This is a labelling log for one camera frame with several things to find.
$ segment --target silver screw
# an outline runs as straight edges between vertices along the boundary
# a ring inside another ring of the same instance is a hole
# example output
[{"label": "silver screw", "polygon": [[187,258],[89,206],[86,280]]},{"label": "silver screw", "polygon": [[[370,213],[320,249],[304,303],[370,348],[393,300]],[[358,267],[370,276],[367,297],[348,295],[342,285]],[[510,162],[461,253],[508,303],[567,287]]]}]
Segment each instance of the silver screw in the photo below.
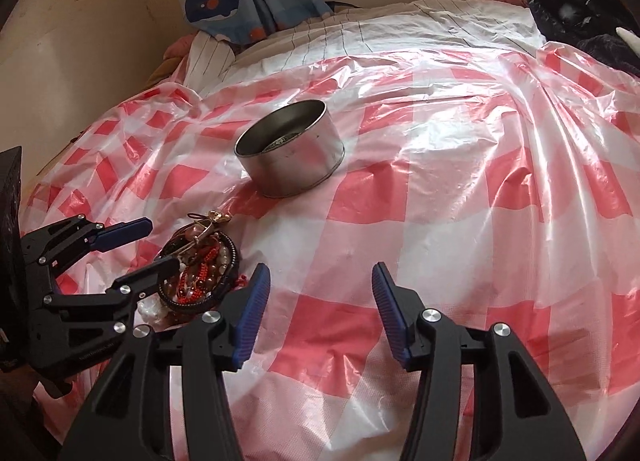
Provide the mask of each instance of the silver screw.
[{"label": "silver screw", "polygon": [[511,334],[511,328],[507,326],[507,324],[500,322],[494,326],[494,333],[498,336],[509,336]]},{"label": "silver screw", "polygon": [[427,322],[437,322],[442,318],[442,314],[437,309],[425,309],[422,312],[422,318],[427,320]]},{"label": "silver screw", "polygon": [[206,322],[207,324],[213,324],[218,320],[220,320],[221,318],[222,318],[222,315],[217,311],[205,311],[202,314],[202,321]]},{"label": "silver screw", "polygon": [[142,325],[136,326],[133,329],[133,336],[135,336],[136,338],[144,338],[150,332],[151,332],[151,327],[142,324]]}]

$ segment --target red and white checkered plastic sheet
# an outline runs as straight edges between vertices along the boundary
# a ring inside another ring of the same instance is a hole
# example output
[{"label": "red and white checkered plastic sheet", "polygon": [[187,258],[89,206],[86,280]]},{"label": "red and white checkered plastic sheet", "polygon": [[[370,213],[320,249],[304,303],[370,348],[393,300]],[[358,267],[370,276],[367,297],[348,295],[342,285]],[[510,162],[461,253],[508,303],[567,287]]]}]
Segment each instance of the red and white checkered plastic sheet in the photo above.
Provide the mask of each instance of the red and white checkered plastic sheet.
[{"label": "red and white checkered plastic sheet", "polygon": [[[310,192],[261,198],[234,142],[305,98],[328,104],[345,160]],[[560,44],[537,59],[475,48],[339,57],[204,100],[163,84],[111,109],[36,188],[22,229],[79,213],[152,219],[148,239],[60,279],[65,293],[99,293],[151,261],[187,212],[233,213],[242,271],[264,261],[273,281],[254,354],[226,376],[247,460],[398,459],[417,376],[391,358],[370,289],[377,261],[459,324],[508,322],[594,459],[640,395],[639,136],[640,83]],[[95,376],[58,401],[38,392],[60,437]],[[470,392],[465,371],[459,459]]]}]

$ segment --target metal pot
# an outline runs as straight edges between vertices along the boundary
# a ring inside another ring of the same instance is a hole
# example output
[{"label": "metal pot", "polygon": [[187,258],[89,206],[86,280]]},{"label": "metal pot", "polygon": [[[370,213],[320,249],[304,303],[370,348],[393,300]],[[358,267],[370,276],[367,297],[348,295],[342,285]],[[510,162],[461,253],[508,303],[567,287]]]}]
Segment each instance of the metal pot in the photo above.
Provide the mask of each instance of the metal pot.
[{"label": "metal pot", "polygon": [[274,110],[245,131],[236,155],[266,197],[289,197],[322,183],[344,157],[344,145],[320,100]]}]

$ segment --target checkered tablecloth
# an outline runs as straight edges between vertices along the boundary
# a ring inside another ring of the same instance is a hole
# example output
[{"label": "checkered tablecloth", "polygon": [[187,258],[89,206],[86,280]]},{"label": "checkered tablecloth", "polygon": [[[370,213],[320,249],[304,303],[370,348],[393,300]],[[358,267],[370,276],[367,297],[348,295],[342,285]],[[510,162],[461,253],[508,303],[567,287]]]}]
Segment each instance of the checkered tablecloth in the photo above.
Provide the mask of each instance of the checkered tablecloth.
[{"label": "checkered tablecloth", "polygon": [[[346,145],[336,173],[287,200],[260,197],[233,154],[268,112],[323,99]],[[59,279],[99,293],[148,263],[187,212],[222,206],[241,269],[271,269],[255,351],[226,376],[255,461],[394,461],[417,376],[391,358],[370,288],[399,285],[458,324],[509,323],[567,408],[588,457],[640,395],[640,82],[561,44],[339,57],[201,99],[163,84],[93,124],[28,200],[22,229],[79,213],[142,216],[152,235],[91,254]],[[53,401],[63,437],[95,379]],[[180,376],[174,443],[184,452]],[[458,458],[472,404],[465,371]]]}]

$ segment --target blue gripper pad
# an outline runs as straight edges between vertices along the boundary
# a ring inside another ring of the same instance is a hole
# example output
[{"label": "blue gripper pad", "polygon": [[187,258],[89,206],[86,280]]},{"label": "blue gripper pad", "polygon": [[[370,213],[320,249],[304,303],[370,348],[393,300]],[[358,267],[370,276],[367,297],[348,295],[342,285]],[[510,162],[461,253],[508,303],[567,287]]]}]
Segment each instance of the blue gripper pad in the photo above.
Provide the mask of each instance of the blue gripper pad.
[{"label": "blue gripper pad", "polygon": [[250,290],[250,294],[238,323],[235,325],[235,349],[231,362],[236,369],[240,369],[254,351],[255,338],[258,335],[262,315],[271,292],[269,268],[264,264],[258,264],[249,284],[242,288],[242,291],[244,290]]},{"label": "blue gripper pad", "polygon": [[131,222],[120,222],[108,226],[96,235],[91,243],[91,251],[110,251],[143,239],[154,229],[153,223],[143,217]]},{"label": "blue gripper pad", "polygon": [[386,269],[385,263],[377,263],[371,271],[371,288],[376,299],[378,312],[385,327],[386,338],[391,347],[391,354],[406,367],[411,353],[409,352],[409,327],[394,296],[396,284]]}]

